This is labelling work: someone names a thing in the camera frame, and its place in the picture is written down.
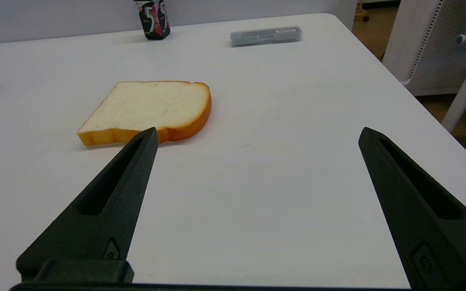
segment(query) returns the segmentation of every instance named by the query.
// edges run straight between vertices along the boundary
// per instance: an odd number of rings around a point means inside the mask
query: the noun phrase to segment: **table surface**
[[[303,41],[231,48],[299,25]],[[383,132],[466,205],[466,151],[328,14],[0,44],[0,290],[118,153],[77,129],[118,81],[209,85],[193,138],[159,147],[128,254],[135,282],[409,287],[360,154]]]

